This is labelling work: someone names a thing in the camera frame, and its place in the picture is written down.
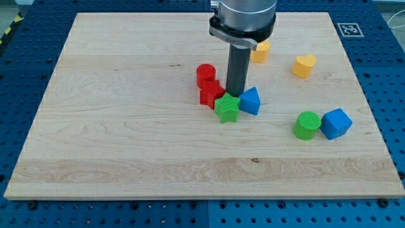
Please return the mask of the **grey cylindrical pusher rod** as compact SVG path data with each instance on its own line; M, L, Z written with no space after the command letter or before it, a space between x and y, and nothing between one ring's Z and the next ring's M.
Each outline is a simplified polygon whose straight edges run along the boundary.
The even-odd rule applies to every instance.
M239 97L244 92L250 55L251 50L248 47L230 45L226 91L234 97Z

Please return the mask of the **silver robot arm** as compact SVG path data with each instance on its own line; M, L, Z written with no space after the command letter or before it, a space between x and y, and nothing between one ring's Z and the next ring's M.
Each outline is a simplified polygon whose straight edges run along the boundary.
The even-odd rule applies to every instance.
M277 0L211 0L214 15L209 34L229 43L226 92L240 96L245 89L251 51L271 36Z

